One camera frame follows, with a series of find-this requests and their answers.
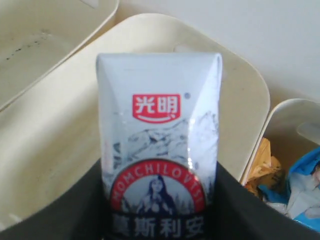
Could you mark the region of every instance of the cream plastic container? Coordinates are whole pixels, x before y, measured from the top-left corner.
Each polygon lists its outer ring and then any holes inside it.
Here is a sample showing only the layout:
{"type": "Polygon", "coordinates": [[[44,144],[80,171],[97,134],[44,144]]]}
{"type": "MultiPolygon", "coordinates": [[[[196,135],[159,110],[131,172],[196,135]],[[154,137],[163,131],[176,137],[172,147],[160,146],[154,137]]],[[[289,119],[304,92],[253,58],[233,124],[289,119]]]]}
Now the cream plastic container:
{"type": "Polygon", "coordinates": [[[0,0],[0,110],[115,24],[119,0],[0,0]]]}
{"type": "Polygon", "coordinates": [[[0,112],[4,227],[50,204],[101,157],[98,53],[174,51],[222,54],[218,161],[240,180],[268,115],[265,81],[244,59],[181,21],[140,14],[70,57],[0,112]]]}

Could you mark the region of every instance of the white wall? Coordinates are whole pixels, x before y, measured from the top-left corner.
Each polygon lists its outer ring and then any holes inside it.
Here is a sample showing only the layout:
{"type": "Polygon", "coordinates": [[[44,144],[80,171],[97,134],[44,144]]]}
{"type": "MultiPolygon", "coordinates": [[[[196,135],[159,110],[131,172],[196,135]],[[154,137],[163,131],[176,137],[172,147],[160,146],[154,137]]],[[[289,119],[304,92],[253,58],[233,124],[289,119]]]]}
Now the white wall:
{"type": "Polygon", "coordinates": [[[121,18],[171,15],[257,67],[272,102],[320,101],[319,0],[122,0],[121,18]]]}

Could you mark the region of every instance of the blue plastic bag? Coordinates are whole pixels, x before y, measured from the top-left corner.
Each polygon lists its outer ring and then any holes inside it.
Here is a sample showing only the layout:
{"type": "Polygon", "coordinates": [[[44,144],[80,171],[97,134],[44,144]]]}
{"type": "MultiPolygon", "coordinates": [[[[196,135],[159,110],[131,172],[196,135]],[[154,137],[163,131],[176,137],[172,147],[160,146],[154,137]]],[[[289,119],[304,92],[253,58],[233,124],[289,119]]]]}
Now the blue plastic bag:
{"type": "Polygon", "coordinates": [[[259,188],[268,202],[285,204],[289,218],[320,232],[320,147],[290,168],[283,194],[259,188]]]}

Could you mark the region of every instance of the red logo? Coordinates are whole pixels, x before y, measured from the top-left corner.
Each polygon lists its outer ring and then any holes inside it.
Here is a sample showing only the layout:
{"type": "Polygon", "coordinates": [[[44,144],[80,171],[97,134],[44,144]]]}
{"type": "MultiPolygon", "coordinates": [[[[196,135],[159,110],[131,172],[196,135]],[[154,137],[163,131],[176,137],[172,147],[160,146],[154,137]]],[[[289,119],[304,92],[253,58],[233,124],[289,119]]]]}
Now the red logo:
{"type": "Polygon", "coordinates": [[[195,213],[205,209],[205,194],[197,176],[187,167],[164,159],[139,161],[123,170],[117,176],[111,189],[112,208],[121,211],[123,199],[130,202],[133,198],[137,198],[139,200],[137,203],[141,202],[140,199],[146,199],[146,194],[150,193],[148,187],[152,186],[155,179],[162,180],[159,192],[165,189],[166,195],[178,194],[182,200],[190,199],[195,213]]]}
{"type": "Polygon", "coordinates": [[[180,117],[179,94],[135,94],[132,97],[134,118],[151,124],[164,124],[180,117]]]}

